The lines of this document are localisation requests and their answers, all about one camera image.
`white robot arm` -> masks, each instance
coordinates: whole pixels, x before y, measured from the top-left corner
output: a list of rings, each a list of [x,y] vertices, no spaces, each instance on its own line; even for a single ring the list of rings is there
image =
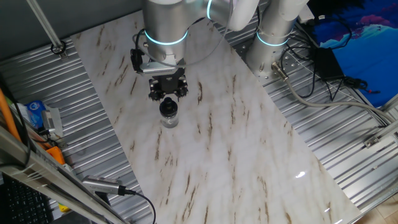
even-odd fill
[[[271,64],[279,59],[299,12],[308,2],[270,1],[262,14],[259,32],[246,55],[246,63],[256,75],[265,76],[272,71]],[[139,67],[139,72],[145,75],[155,75],[153,71],[156,71],[149,82],[149,97],[160,100],[168,94],[177,97],[187,94],[184,70],[181,67],[177,69],[177,65],[184,57],[190,25],[207,17],[224,26],[228,24],[228,29],[238,31],[250,22],[258,3],[259,0],[143,0],[147,51],[156,61]],[[135,51],[132,60],[139,54],[142,52]]]

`hose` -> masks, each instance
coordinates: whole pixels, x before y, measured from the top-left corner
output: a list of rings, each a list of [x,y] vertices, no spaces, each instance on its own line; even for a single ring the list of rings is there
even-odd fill
[[[313,107],[340,106],[340,105],[358,106],[358,107],[362,107],[362,108],[371,110],[371,111],[375,112],[376,114],[379,114],[379,115],[385,117],[391,123],[393,123],[395,121],[393,118],[391,118],[385,112],[383,112],[383,111],[381,111],[379,109],[376,109],[373,106],[369,106],[369,105],[366,105],[366,104],[363,104],[363,103],[358,103],[358,102],[311,103],[311,102],[305,101],[293,89],[292,84],[290,83],[290,80],[288,78],[285,79],[285,82],[286,82],[286,85],[288,86],[288,88],[291,90],[291,92],[294,95],[294,97],[296,97],[296,99],[299,100],[299,102],[301,102],[301,103],[303,103],[303,104],[305,104],[307,106],[313,106]]]

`metal grooved surface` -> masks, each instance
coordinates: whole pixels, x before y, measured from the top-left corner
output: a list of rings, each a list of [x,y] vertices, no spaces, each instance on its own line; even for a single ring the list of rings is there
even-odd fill
[[[227,36],[227,39],[236,45],[253,33],[254,29],[251,34],[234,33],[235,38]],[[1,62],[0,72],[21,103],[42,100],[60,109],[68,146],[63,155],[79,177],[99,175],[121,179],[128,188],[140,192],[72,41],[64,41],[69,55],[66,61],[61,61],[51,53],[50,46],[46,46]],[[311,73],[294,61],[286,62],[294,88],[299,94],[306,94],[311,87]],[[332,85],[334,92],[337,83]],[[379,130],[379,124],[367,111],[350,106],[306,107],[298,104],[276,77],[269,77],[264,88],[355,205],[360,206],[380,186],[398,175],[398,147],[392,138],[370,149],[363,144]],[[316,81],[315,92],[309,100],[318,103],[328,100],[327,89],[321,81]],[[336,101],[354,100],[348,90],[336,97]],[[110,202],[115,211],[128,220],[149,223],[152,219],[148,204],[141,198],[113,196]],[[57,203],[51,203],[56,212]]]
[[[98,175],[121,179],[128,188],[140,192],[129,162],[121,148],[100,99],[73,46],[67,43],[68,60],[61,61],[50,46],[0,63],[9,88],[21,103],[42,100],[59,108],[63,124],[65,161],[79,178]],[[152,219],[149,205],[140,197],[109,196],[112,207],[127,220]],[[61,213],[58,203],[50,201],[55,218]]]

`black cable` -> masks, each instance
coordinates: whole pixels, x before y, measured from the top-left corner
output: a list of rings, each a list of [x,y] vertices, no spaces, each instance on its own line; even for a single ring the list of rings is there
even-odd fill
[[[308,44],[309,44],[311,47],[315,47],[315,48],[316,48],[315,44],[311,41],[311,37],[310,37],[306,32],[304,32],[302,29],[300,29],[300,27],[299,27],[299,25],[297,25],[297,23],[295,23],[294,26],[296,27],[296,29],[297,29],[301,34],[304,34],[304,36],[305,36],[305,38],[306,38]]]
[[[332,49],[332,50],[335,50],[335,49],[340,49],[340,48],[343,48],[343,47],[347,46],[349,40],[351,40],[351,38],[352,38],[352,36],[353,36],[353,32],[352,32],[351,29],[349,28],[348,24],[346,24],[346,23],[343,22],[342,20],[336,19],[336,18],[334,18],[334,17],[324,17],[324,18],[322,18],[322,19],[331,19],[331,20],[337,21],[337,22],[339,22],[340,24],[342,24],[345,28],[347,28],[347,30],[348,30],[348,32],[349,32],[349,37],[348,37],[347,41],[346,41],[342,46],[333,47],[333,48],[331,48],[331,49]]]
[[[340,86],[341,86],[342,83],[343,83],[343,79],[341,79],[341,81],[340,81],[340,83],[339,83],[339,85],[338,85],[338,87],[337,87],[337,89],[336,89],[335,95],[331,98],[331,101],[332,101],[332,102],[333,102],[333,100],[335,100],[336,95],[337,95],[337,93],[338,93],[338,90],[340,89]]]
[[[41,143],[41,144],[53,143],[54,146],[58,147],[58,142],[56,142],[53,139],[51,139],[51,136],[49,134],[47,135],[47,140],[46,141],[39,141],[39,140],[36,140],[36,139],[33,139],[33,141],[35,141],[37,143]]]
[[[8,90],[8,87],[6,85],[4,85],[3,83],[1,83],[1,84],[2,84],[1,85],[2,86],[1,90],[6,89],[6,91],[9,92],[9,94],[11,94],[11,92]],[[19,136],[21,136],[21,137],[24,136],[25,137],[25,139],[24,138],[21,139],[22,143],[24,143],[26,145],[26,147],[27,147],[26,159],[25,159],[25,163],[23,165],[23,168],[25,169],[27,167],[28,163],[29,163],[30,151],[32,150],[31,146],[33,146],[33,143],[30,141],[30,137],[29,137],[29,133],[27,132],[27,128],[26,128],[26,124],[25,124],[25,121],[24,121],[24,117],[23,117],[23,115],[22,115],[22,113],[21,113],[21,111],[20,111],[20,109],[18,107],[16,99],[14,98],[14,96],[12,94],[11,94],[11,97],[9,99],[14,103],[14,105],[16,107],[16,110],[17,110],[17,113],[18,113],[18,117],[19,117],[19,119],[21,121],[21,124],[22,124],[23,133],[21,132],[21,129],[19,129],[18,130]],[[14,122],[15,122],[16,126],[20,125],[20,123],[18,122],[18,120],[14,116],[13,116],[13,118],[14,118]],[[7,164],[1,164],[0,168],[1,167],[6,167],[6,166],[22,167],[22,165],[20,165],[20,164],[7,163]]]
[[[259,5],[257,5],[256,12],[257,12],[257,30],[258,30],[260,27],[260,17],[261,17]]]
[[[140,196],[140,197],[142,197],[143,199],[145,199],[145,200],[151,205],[151,207],[152,207],[152,209],[153,209],[153,211],[154,211],[154,221],[152,222],[152,224],[155,224],[155,221],[156,221],[156,211],[155,211],[154,204],[151,202],[151,200],[149,200],[149,198],[147,198],[147,197],[143,196],[142,194],[137,193],[137,192],[135,192],[135,191],[133,191],[133,190],[127,190],[127,189],[125,189],[125,190],[124,190],[124,193],[125,193],[125,194],[131,194],[131,195],[137,195],[137,196]]]
[[[299,35],[290,34],[289,39],[296,40],[296,41],[299,41],[300,43],[310,45],[310,43],[308,43],[307,40],[305,40],[303,37],[301,37]]]
[[[280,56],[280,67],[282,70],[284,70],[284,58],[285,54],[288,50],[292,51],[293,54],[295,54],[297,57],[301,58],[302,60],[310,60],[309,58],[303,58],[299,55],[297,55],[293,49],[311,49],[311,47],[291,47],[289,44],[286,44],[287,48],[282,52],[282,55]],[[314,89],[315,89],[315,72],[316,72],[316,65],[315,63],[313,64],[313,75],[312,75],[312,89],[311,92],[305,96],[300,96],[301,98],[308,98],[312,96]]]
[[[366,105],[369,105],[368,104],[368,102],[366,102],[363,98],[362,98],[362,96],[354,89],[354,88],[351,88],[352,89],[352,91],[359,97],[359,99],[361,99],[362,100],[362,102],[364,103],[364,104],[366,104]],[[377,116],[378,118],[379,118],[379,120],[383,123],[383,125],[386,127],[386,126],[388,126],[388,124],[380,117],[380,115],[378,115],[377,113],[375,113],[374,111],[371,111],[375,116]]]
[[[144,31],[145,31],[145,29],[141,29],[141,30],[138,32],[138,34],[137,34],[137,37],[136,37],[136,50],[139,50],[139,47],[138,47],[139,36],[140,36]]]
[[[364,90],[368,93],[380,93],[380,91],[372,91],[372,90],[368,90],[368,83],[365,80],[362,80],[360,78],[352,78],[352,77],[344,77],[343,78],[343,83],[345,86],[347,86],[348,88],[355,88],[355,89],[359,89],[359,90]]]
[[[131,59],[131,63],[132,63],[132,67],[134,69],[134,71],[136,71],[137,73],[141,73],[142,70],[140,68],[141,64],[142,64],[142,56],[144,55],[143,51],[139,48],[139,36],[145,31],[145,29],[141,29],[136,37],[136,48],[135,49],[131,49],[130,50],[130,59]]]

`floor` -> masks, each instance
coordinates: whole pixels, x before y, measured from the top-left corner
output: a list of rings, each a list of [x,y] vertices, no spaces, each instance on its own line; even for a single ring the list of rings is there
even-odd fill
[[[372,209],[356,224],[398,224],[398,194]]]

